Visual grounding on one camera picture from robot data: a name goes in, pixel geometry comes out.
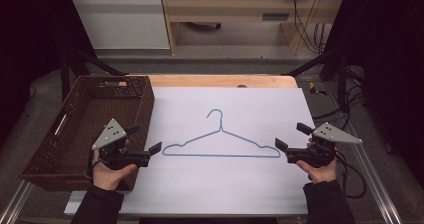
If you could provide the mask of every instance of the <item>black cable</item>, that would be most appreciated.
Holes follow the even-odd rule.
[[[350,92],[353,90],[353,89],[355,89],[355,88],[359,88],[359,89],[361,89],[361,91],[362,91],[362,88],[363,88],[363,86],[362,85],[355,85],[355,86],[353,86],[353,87],[351,87],[351,88],[349,88],[349,90],[347,90],[347,94],[350,94]]]
[[[364,77],[359,76],[358,74],[356,74],[351,68],[347,68],[347,76],[354,79],[355,81],[357,81],[358,83],[364,83]]]
[[[317,48],[319,47],[319,43],[317,42],[318,26],[319,26],[319,24],[318,23],[315,23],[314,44],[315,44],[315,47],[317,47]]]
[[[360,95],[359,94],[361,94],[362,95],[362,93],[358,93],[358,94],[356,94],[354,97],[352,97],[352,99],[350,100],[350,101],[348,101],[347,103],[349,104],[350,102],[353,102],[356,98],[358,98]],[[338,111],[340,111],[342,108],[337,108],[336,110],[334,110],[334,111],[331,111],[331,112],[329,112],[329,113],[326,113],[326,114],[323,114],[323,115],[320,115],[320,116],[315,116],[315,117],[312,117],[312,119],[313,120],[319,120],[319,119],[322,119],[322,118],[324,118],[324,117],[329,117],[329,116],[331,116],[331,115],[334,115],[334,114],[336,114]]]
[[[324,31],[325,31],[325,23],[322,23],[321,24],[321,38],[320,38],[320,43],[319,43],[319,47],[320,47],[320,52],[322,53],[324,50],[323,50],[323,48],[324,48],[324,44],[323,44],[323,41],[324,41]]]
[[[34,93],[32,93],[32,95],[30,95],[29,99],[33,98],[35,96],[35,94],[37,93],[37,88],[35,86],[29,86],[30,88],[34,89]]]
[[[300,37],[302,38],[302,40],[303,40],[303,42],[305,43],[305,45],[306,45],[306,47],[308,48],[308,50],[309,50],[309,51],[311,51],[311,52],[313,52],[313,53],[318,53],[318,52],[317,52],[317,50],[318,50],[318,49],[317,49],[317,48],[316,48],[316,47],[312,44],[311,40],[309,39],[308,33],[306,32],[306,29],[305,29],[305,27],[303,26],[302,20],[300,19],[299,14],[297,13],[297,4],[296,4],[296,0],[293,0],[293,2],[294,2],[294,26],[296,27],[297,32],[299,33]],[[298,19],[298,18],[299,18],[300,25],[302,26],[303,31],[304,31],[304,33],[305,33],[305,35],[306,35],[306,38],[308,39],[309,45],[311,45],[312,47],[314,47],[315,51],[314,51],[314,50],[311,50],[311,48],[309,48],[308,43],[306,42],[306,40],[305,40],[305,38],[303,37],[302,33],[299,31],[299,28],[297,27],[297,19]]]
[[[343,119],[343,118],[345,118],[345,117],[347,117],[347,115],[344,115],[344,116],[341,116],[341,117],[337,117],[337,118],[334,118],[334,119],[331,119],[331,120],[325,120],[325,121],[315,121],[315,123],[333,122],[333,121],[337,121],[337,120]]]
[[[350,101],[354,100],[357,96],[358,96],[358,94],[355,95],[354,97],[352,97],[352,99]],[[340,128],[341,130],[344,130],[346,128],[347,123],[348,123],[348,121],[350,119],[350,101],[349,101],[349,94],[346,92],[345,93],[345,103],[347,103],[347,105],[346,105],[346,115],[347,115],[347,118],[344,121],[343,126]]]
[[[363,99],[360,99],[360,100],[358,100],[357,102],[354,102],[350,107],[352,108],[352,107],[354,107],[354,106],[356,106],[356,105],[358,105],[359,103],[364,103],[364,100]]]
[[[366,183],[365,177],[362,175],[362,173],[358,169],[356,169],[355,167],[353,167],[352,165],[350,165],[346,162],[346,157],[341,152],[337,151],[337,153],[334,156],[336,157],[336,159],[338,161],[340,161],[340,163],[342,163],[342,165],[345,169],[345,176],[343,176],[343,180],[342,180],[342,190],[345,193],[345,196],[347,198],[352,198],[352,199],[357,199],[357,198],[361,198],[361,197],[365,196],[365,194],[367,193],[367,183]],[[354,172],[356,172],[356,174],[358,174],[358,176],[361,178],[361,181],[362,181],[362,184],[363,184],[363,189],[362,189],[362,192],[358,195],[347,195],[346,194],[347,169],[348,168],[350,168]]]

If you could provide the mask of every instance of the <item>human hand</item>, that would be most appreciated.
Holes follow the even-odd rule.
[[[94,159],[99,158],[99,151],[94,151]],[[93,166],[93,184],[107,191],[114,191],[119,182],[133,171],[137,170],[137,165],[130,164],[121,170],[112,170],[101,161]]]
[[[315,143],[312,139],[309,139],[308,147],[312,147]],[[337,163],[336,159],[330,162],[327,166],[322,166],[318,168],[314,168],[310,166],[308,163],[299,160],[296,162],[296,165],[300,167],[304,172],[308,173],[311,177],[311,180],[314,184],[320,182],[330,182],[337,179]]]

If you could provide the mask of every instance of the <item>hanger hook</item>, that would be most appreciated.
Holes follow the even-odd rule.
[[[209,112],[209,114],[206,116],[206,118],[208,118],[211,115],[211,113],[214,112],[214,111],[218,111],[219,113],[221,113],[221,118],[219,119],[219,130],[223,130],[224,128],[222,127],[222,117],[224,116],[224,114],[222,113],[221,110],[219,110],[219,109],[213,109],[213,110],[211,110]]]

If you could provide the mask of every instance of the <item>black curtain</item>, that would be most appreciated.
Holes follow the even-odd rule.
[[[0,0],[0,146],[29,99],[30,83],[59,69],[69,48],[94,55],[72,0]],[[81,60],[71,67],[86,72]]]
[[[348,50],[348,61],[363,66],[390,144],[424,187],[424,0],[371,0],[367,9],[372,15]]]

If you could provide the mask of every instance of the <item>basket handle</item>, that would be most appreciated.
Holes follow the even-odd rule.
[[[118,86],[127,86],[126,81],[105,81],[105,87],[118,87]]]
[[[59,113],[59,115],[56,118],[55,124],[57,124],[56,131],[54,132],[55,136],[59,136],[62,132],[63,128],[66,126],[66,122],[68,122],[69,117],[66,115],[66,113]]]

